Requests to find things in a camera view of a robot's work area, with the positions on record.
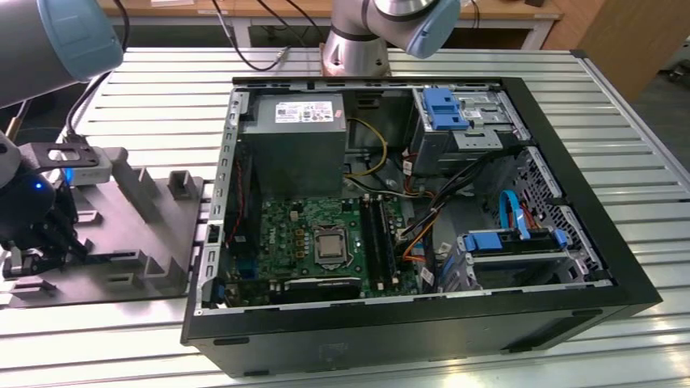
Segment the sticker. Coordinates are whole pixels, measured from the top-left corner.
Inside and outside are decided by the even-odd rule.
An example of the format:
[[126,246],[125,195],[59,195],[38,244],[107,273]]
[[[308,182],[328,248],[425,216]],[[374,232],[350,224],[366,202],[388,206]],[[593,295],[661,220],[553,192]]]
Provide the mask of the sticker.
[[536,14],[536,19],[558,19],[557,14]]
[[480,111],[477,109],[465,109],[464,115],[465,115],[465,117],[472,118],[472,119],[482,118],[482,114],[480,113]]
[[448,242],[442,243],[438,251],[440,255],[445,255],[446,253],[449,253],[452,251],[452,248],[452,244],[449,244]]
[[434,274],[426,267],[422,268],[422,279],[424,281],[430,283],[430,285],[434,285]]
[[277,123],[329,123],[334,121],[334,103],[296,101],[278,103]]
[[215,11],[205,11],[205,10],[198,10],[197,13],[199,15],[215,15],[218,12]]
[[405,160],[402,162],[402,173],[405,175],[413,175],[413,162],[410,162],[409,160]]

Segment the power supply label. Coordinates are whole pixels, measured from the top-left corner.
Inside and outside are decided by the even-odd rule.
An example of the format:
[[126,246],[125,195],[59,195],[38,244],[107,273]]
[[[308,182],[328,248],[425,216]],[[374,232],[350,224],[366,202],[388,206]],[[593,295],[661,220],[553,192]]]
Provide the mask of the power supply label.
[[329,123],[332,121],[334,121],[334,103],[330,101],[294,101],[277,105],[277,123]]

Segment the wooden cabinet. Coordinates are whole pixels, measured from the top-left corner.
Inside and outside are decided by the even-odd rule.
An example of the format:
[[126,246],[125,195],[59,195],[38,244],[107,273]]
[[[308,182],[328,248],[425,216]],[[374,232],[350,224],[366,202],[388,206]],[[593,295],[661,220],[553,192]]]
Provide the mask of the wooden cabinet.
[[689,0],[553,0],[564,19],[544,49],[582,49],[633,101],[690,35]]

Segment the metal rail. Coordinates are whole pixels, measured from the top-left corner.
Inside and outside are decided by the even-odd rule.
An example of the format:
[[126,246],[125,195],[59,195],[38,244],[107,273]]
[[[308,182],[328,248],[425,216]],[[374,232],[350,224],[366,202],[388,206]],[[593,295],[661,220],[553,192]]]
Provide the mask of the metal rail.
[[[251,49],[249,55],[269,63],[274,52]],[[665,301],[546,352],[262,380],[233,380],[179,344],[182,298],[0,310],[0,387],[690,384],[690,182],[598,70],[568,52],[444,51],[420,61],[394,50],[390,62],[401,76],[525,79]],[[317,51],[297,49],[274,74],[320,75],[320,69]],[[185,168],[211,181],[233,77],[250,75],[257,76],[225,48],[134,48],[78,130],[95,146],[127,147],[133,165],[149,166],[154,177]],[[0,297],[7,287],[0,285]]]

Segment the yellow wire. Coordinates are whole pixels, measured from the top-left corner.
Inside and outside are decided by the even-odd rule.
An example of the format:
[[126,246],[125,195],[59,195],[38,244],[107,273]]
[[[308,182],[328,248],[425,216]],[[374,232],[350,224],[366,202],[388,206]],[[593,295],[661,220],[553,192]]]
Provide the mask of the yellow wire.
[[416,244],[420,242],[420,240],[422,239],[422,237],[430,232],[432,226],[434,226],[436,220],[438,220],[438,219],[440,219],[440,216],[437,214],[434,220],[432,220],[430,224],[422,229],[422,232],[420,232],[420,235],[414,239],[413,243],[410,244],[410,247],[408,247],[406,253],[402,254],[404,261],[414,260],[414,256],[409,256],[410,252],[413,251],[413,248],[414,248]]
[[374,166],[373,168],[370,168],[369,170],[366,170],[366,171],[364,171],[364,172],[353,172],[352,174],[345,174],[345,176],[346,176],[348,178],[354,178],[354,177],[357,177],[357,176],[365,176],[365,175],[372,174],[373,172],[376,172],[376,171],[377,171],[377,170],[378,170],[378,169],[380,169],[380,168],[386,164],[386,159],[389,158],[389,144],[386,143],[386,139],[385,139],[385,137],[382,136],[381,132],[377,130],[377,128],[376,128],[376,127],[373,127],[373,125],[372,125],[369,122],[366,122],[366,121],[365,121],[365,120],[362,120],[362,119],[357,119],[356,117],[352,117],[352,118],[350,118],[350,119],[348,119],[348,120],[354,120],[354,121],[357,121],[358,123],[361,123],[362,125],[365,125],[365,126],[369,128],[369,130],[370,130],[372,132],[374,132],[374,135],[377,135],[377,137],[380,138],[380,140],[381,140],[381,145],[382,145],[382,147],[384,147],[384,149],[385,149],[385,153],[384,153],[384,155],[382,155],[382,157],[381,157],[381,161],[380,161],[380,164],[378,164],[377,166]]

